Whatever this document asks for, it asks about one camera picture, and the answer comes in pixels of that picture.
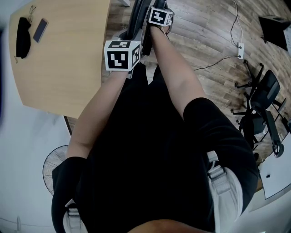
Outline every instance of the power strip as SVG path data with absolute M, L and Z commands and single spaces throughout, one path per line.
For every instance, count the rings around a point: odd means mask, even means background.
M 244 59 L 244 44 L 238 42 L 237 43 L 237 58 L 238 59 Z

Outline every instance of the office chair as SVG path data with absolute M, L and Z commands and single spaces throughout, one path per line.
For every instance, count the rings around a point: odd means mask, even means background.
M 282 108 L 284 107 L 284 105 L 286 104 L 286 99 L 284 99 L 284 101 L 282 103 L 278 102 L 278 101 L 275 101 L 274 102 L 279 108 L 276 108 L 275 106 L 275 109 L 277 110 L 279 116 L 281 117 L 281 121 L 282 121 L 282 124 L 283 126 L 285 127 L 286 131 L 288 133 L 291 132 L 291 119 L 287 120 L 286 117 L 283 117 L 280 113 L 280 111 L 282 110 Z
M 247 69 L 249 70 L 249 73 L 250 73 L 250 76 L 251 76 L 251 81 L 248 82 L 247 84 L 244 84 L 244 85 L 239 85 L 237 82 L 235 83 L 235 87 L 237 89 L 240 89 L 240 88 L 243 88 L 243 87 L 252 87 L 252 90 L 249 94 L 250 98 L 251 96 L 254 94 L 254 91 L 258 85 L 258 83 L 260 82 L 260 78 L 262 76 L 262 73 L 263 73 L 263 70 L 264 70 L 264 65 L 262 63 L 260 63 L 260 66 L 261 66 L 261 69 L 259 71 L 259 74 L 257 75 L 257 77 L 254 76 L 254 74 L 251 72 L 251 69 L 249 67 L 249 63 L 247 60 L 244 60 L 244 64 L 246 65 Z
M 231 113 L 233 115 L 247 116 L 255 110 L 257 114 L 263 118 L 268 127 L 275 157 L 280 157 L 284 152 L 284 146 L 280 141 L 274 118 L 271 112 L 267 111 L 267 108 L 272 103 L 277 104 L 274 100 L 280 91 L 280 84 L 274 73 L 268 70 L 263 79 L 257 86 L 253 86 L 252 89 L 254 89 L 254 91 L 247 97 L 247 103 L 250 101 L 251 107 L 247 108 L 245 112 L 234 113 L 233 110 L 231 110 Z
M 266 127 L 264 119 L 257 113 L 252 113 L 252 109 L 250 108 L 249 95 L 245 92 L 244 95 L 247 99 L 247 110 L 241 121 L 236 121 L 239 124 L 239 131 L 243 130 L 244 137 L 251 149 L 254 150 L 256 145 L 263 143 L 263 141 L 258 141 L 255 137 L 256 134 L 262 133 Z M 258 160 L 259 154 L 254 153 L 255 160 Z

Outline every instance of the smartphone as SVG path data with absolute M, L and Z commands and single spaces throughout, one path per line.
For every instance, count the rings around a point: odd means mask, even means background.
M 42 37 L 42 34 L 44 34 L 45 28 L 48 25 L 48 21 L 45 19 L 41 19 L 40 24 L 38 25 L 35 34 L 33 36 L 33 39 L 38 43 Z

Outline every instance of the wooden floor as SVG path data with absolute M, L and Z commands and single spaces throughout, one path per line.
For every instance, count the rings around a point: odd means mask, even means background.
M 226 56 L 236 56 L 236 47 L 231 44 L 230 36 L 231 26 L 235 20 L 233 0 L 168 0 L 167 2 L 175 13 L 169 39 L 193 69 L 214 64 Z M 236 2 L 244 32 L 242 42 L 245 44 L 245 59 L 249 61 L 255 75 L 259 71 L 259 63 L 265 65 L 263 74 L 268 69 L 274 72 L 281 86 L 277 100 L 283 101 L 287 98 L 286 106 L 281 113 L 289 119 L 291 117 L 291 56 L 276 45 L 264 43 L 261 39 L 262 29 L 258 17 L 276 15 L 291 20 L 291 12 L 283 0 L 236 0 Z M 112 1 L 106 31 L 107 40 L 110 40 L 115 32 L 127 27 L 133 4 L 132 0 L 131 7 L 124 7 L 118 1 Z M 241 30 L 236 23 L 233 29 L 236 42 L 239 40 L 240 33 Z M 154 52 L 152 51 L 149 57 L 144 57 L 142 62 L 147 66 L 148 79 L 151 81 L 157 64 Z M 104 67 L 103 63 L 103 81 L 109 75 Z M 235 82 L 245 84 L 250 79 L 243 60 L 226 59 L 211 68 L 196 71 L 196 74 L 208 98 L 238 127 L 236 120 L 241 117 L 233 116 L 230 109 L 245 110 L 242 107 L 246 104 L 243 96 L 245 90 L 234 87 Z M 274 107 L 271 106 L 269 110 L 275 118 L 277 113 Z M 280 117 L 276 125 L 280 138 L 283 139 L 287 132 Z M 263 134 L 257 135 L 257 139 L 262 137 Z M 270 155 L 272 148 L 269 134 L 256 151 L 260 155 L 258 162 Z

